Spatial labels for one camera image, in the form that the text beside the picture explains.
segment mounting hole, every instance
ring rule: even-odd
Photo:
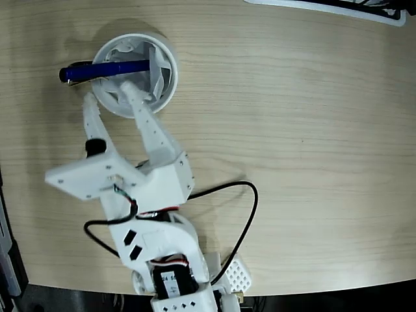
[[[129,246],[132,243],[133,239],[135,239],[136,234],[136,232],[130,229],[127,235],[124,237],[124,245]]]
[[[138,255],[139,255],[139,253],[142,251],[142,249],[143,248],[141,248],[141,247],[139,247],[139,246],[135,246],[134,248],[133,248],[133,250],[131,251],[131,253],[130,253],[130,260],[136,260],[137,259],[137,257],[138,257]]]

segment white plastic cup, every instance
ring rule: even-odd
[[[135,39],[140,38],[145,42],[150,42],[158,46],[166,54],[168,60],[170,61],[172,67],[172,75],[170,78],[168,88],[158,101],[149,103],[149,107],[152,109],[153,112],[159,112],[163,107],[165,107],[169,103],[170,99],[174,95],[179,79],[179,65],[177,60],[177,54],[172,44],[164,36],[161,36],[154,32],[138,32],[133,34],[123,34],[119,37],[113,38],[112,40],[108,41],[105,45],[103,45],[103,47],[97,52],[96,56],[94,57],[93,63],[104,62],[105,57],[108,55],[108,53],[122,40],[125,40],[129,37]],[[111,94],[102,89],[100,80],[93,80],[91,82],[91,85],[94,95],[106,109],[121,117],[134,118],[133,110],[130,107],[124,107],[119,105],[117,100]]]

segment label sticker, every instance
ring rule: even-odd
[[[169,272],[163,272],[161,273],[164,288],[166,289],[166,292],[168,293],[169,298],[175,298],[181,296],[181,293],[179,292],[179,286],[176,282],[176,276],[174,271]]]

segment white plastic part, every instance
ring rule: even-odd
[[[217,312],[215,297],[209,283],[200,285],[194,294],[158,300],[150,300],[154,312]]]
[[[239,299],[235,294],[226,294],[221,297],[222,311],[240,311]]]
[[[86,135],[88,139],[104,139],[106,152],[54,168],[45,175],[49,184],[81,200],[104,196],[112,206],[106,212],[108,219],[129,212],[128,204],[112,191],[114,183],[119,183],[119,187],[137,200],[141,213],[185,203],[195,184],[187,154],[143,102],[146,95],[131,83],[124,83],[122,88],[134,107],[149,161],[136,169],[118,154],[99,117],[95,97],[87,94],[84,98]]]
[[[219,252],[210,252],[204,254],[205,260],[207,261],[209,279],[212,281],[215,276],[221,271],[221,258]],[[228,277],[224,274],[218,282],[213,285],[213,290],[220,291],[221,294],[231,294],[231,285]]]
[[[331,5],[322,5],[319,3],[312,3],[308,1],[298,1],[298,0],[244,0],[248,3],[255,5],[275,5],[281,7],[289,8],[304,8],[308,10],[321,11],[327,13],[334,13],[344,16],[351,16],[353,18],[361,18],[364,20],[377,21],[379,23],[384,23],[393,26],[403,26],[406,22],[406,11],[400,12],[400,19],[395,20],[391,18],[385,18],[376,14],[370,14],[366,12],[361,12],[357,10],[350,10],[347,8],[339,8]]]
[[[112,208],[111,203],[103,199],[101,203],[107,214]],[[172,222],[132,219],[109,227],[123,264],[138,274],[135,276],[135,289],[139,289],[141,293],[141,287],[145,288],[146,292],[155,292],[149,261],[166,255],[185,255],[196,282],[209,281],[207,264],[194,227],[180,214],[171,212],[169,215]]]
[[[113,38],[112,40],[108,41],[96,54],[94,57],[93,62],[103,62],[107,54],[117,46],[119,43],[122,43],[124,40],[128,39],[132,40],[142,40],[145,42],[150,42],[157,47],[159,47],[162,52],[168,58],[170,62],[170,67],[172,69],[170,84],[168,85],[166,91],[162,95],[162,97],[153,103],[149,103],[149,106],[153,112],[160,111],[163,107],[165,107],[168,102],[171,100],[172,96],[175,93],[177,88],[177,82],[179,79],[179,61],[177,54],[173,45],[163,36],[156,34],[154,32],[142,32],[142,33],[133,33],[133,34],[123,34],[119,37]],[[104,91],[101,87],[101,81],[99,79],[91,81],[92,90],[94,95],[97,97],[99,102],[109,111],[112,113],[125,117],[125,118],[134,118],[133,110],[128,106],[121,106],[118,104],[118,101],[115,97],[113,97],[110,93]]]
[[[233,261],[226,270],[226,275],[231,284],[231,291],[246,292],[252,286],[252,277],[247,266],[239,255],[235,255]]]

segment perforated plastic plate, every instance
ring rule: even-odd
[[[239,255],[235,255],[233,262],[226,270],[226,276],[231,284],[231,291],[246,292],[252,285],[252,277]]]

